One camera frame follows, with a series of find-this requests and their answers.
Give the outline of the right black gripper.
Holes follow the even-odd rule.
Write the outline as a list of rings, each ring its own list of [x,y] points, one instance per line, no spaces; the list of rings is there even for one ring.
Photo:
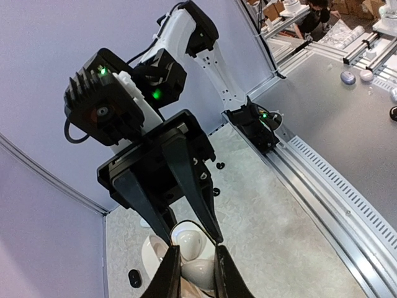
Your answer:
[[[187,129],[184,136],[172,137],[161,149],[161,143],[167,140],[165,134],[182,124]],[[193,113],[184,109],[147,133],[142,143],[134,142],[98,167],[97,181],[113,200],[135,210],[168,245],[177,223],[168,205],[185,195],[203,228],[215,243],[221,243],[223,235],[215,215],[212,181],[202,171],[206,178],[204,185],[200,184],[195,158],[202,163],[215,161],[215,150]],[[152,200],[143,186],[161,203]]]

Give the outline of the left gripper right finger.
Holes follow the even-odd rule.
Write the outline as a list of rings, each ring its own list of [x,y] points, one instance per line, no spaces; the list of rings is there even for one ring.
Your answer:
[[[215,297],[254,298],[226,246],[215,248]]]

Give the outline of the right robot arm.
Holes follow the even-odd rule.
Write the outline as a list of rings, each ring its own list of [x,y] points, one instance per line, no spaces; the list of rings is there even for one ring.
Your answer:
[[[207,160],[215,151],[198,120],[188,110],[168,120],[159,108],[176,102],[191,57],[206,72],[235,125],[252,124],[253,104],[228,72],[212,20],[192,1],[180,2],[160,21],[161,28],[135,67],[102,48],[92,61],[91,75],[109,98],[94,111],[107,143],[128,146],[97,170],[98,181],[111,197],[145,219],[164,241],[176,224],[171,204],[185,197],[210,237],[223,235],[216,219],[213,181]]]

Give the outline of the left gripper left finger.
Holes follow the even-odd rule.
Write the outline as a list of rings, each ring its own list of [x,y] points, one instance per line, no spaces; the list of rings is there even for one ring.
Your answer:
[[[180,246],[170,246],[163,261],[141,298],[181,297]]]

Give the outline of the black earbud charging case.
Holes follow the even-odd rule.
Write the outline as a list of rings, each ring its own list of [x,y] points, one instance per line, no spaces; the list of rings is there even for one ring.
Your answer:
[[[142,286],[141,274],[137,269],[131,269],[128,272],[128,280],[132,288],[139,288]]]

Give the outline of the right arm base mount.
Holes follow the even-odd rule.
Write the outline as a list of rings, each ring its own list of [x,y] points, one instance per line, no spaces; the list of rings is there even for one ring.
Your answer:
[[[263,155],[271,151],[280,140],[275,131],[281,126],[283,115],[277,111],[268,111],[264,107],[247,102],[234,111],[226,110],[228,120],[251,142]]]

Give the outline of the white stem earbud charging case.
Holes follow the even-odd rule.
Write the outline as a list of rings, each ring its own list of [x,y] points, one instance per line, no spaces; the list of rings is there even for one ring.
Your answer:
[[[214,297],[215,244],[196,222],[184,220],[171,231],[171,243],[181,251],[182,297]],[[146,238],[141,258],[150,279],[154,278],[169,245],[159,236]]]

